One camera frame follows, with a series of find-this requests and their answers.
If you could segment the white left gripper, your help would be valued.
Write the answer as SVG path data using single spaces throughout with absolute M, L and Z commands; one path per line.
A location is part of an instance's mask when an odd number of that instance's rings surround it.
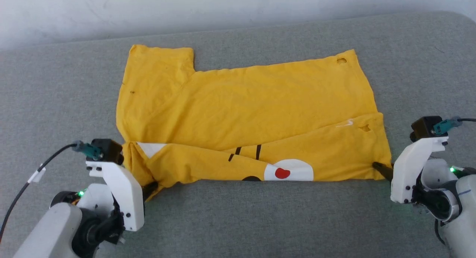
M 158 182 L 143 186 L 142 191 L 136 178 L 122 165 L 104 161 L 86 161 L 86 165 L 92 167 L 90 176 L 103 178 L 119 209 L 124 213 L 126 231 L 136 232 L 141 229 L 145 223 L 144 201 L 158 194 Z

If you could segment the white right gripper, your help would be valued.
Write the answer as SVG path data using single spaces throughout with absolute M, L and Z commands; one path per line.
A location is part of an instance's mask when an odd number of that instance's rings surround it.
M 391 181 L 390 199 L 396 203 L 408 203 L 412 199 L 412 188 L 425 164 L 434 152 L 445 151 L 444 142 L 449 137 L 421 138 L 408 145 L 394 162 L 394 170 L 386 164 L 373 162 L 372 167 L 386 180 Z

